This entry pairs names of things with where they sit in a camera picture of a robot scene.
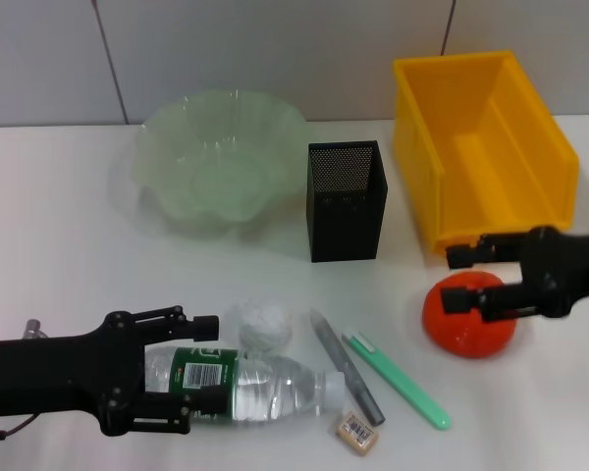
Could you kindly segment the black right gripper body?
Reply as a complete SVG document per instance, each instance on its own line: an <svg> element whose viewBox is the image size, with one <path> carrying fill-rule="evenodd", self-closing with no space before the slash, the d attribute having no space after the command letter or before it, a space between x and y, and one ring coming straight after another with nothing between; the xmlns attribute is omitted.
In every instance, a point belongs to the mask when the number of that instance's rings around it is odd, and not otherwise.
<svg viewBox="0 0 589 471"><path fill-rule="evenodd" d="M589 297L589 235L535 228L523 238L519 265L538 315L565 317L577 301Z"/></svg>

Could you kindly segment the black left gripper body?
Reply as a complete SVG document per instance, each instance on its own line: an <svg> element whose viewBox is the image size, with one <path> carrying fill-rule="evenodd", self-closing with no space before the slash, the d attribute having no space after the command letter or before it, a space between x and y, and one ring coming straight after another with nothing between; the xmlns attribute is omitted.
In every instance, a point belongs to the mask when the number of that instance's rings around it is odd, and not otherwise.
<svg viewBox="0 0 589 471"><path fill-rule="evenodd" d="M80 336L0 340L0 417L76 410L96 418L106 436L132 432L143 360L135 316L126 311Z"/></svg>

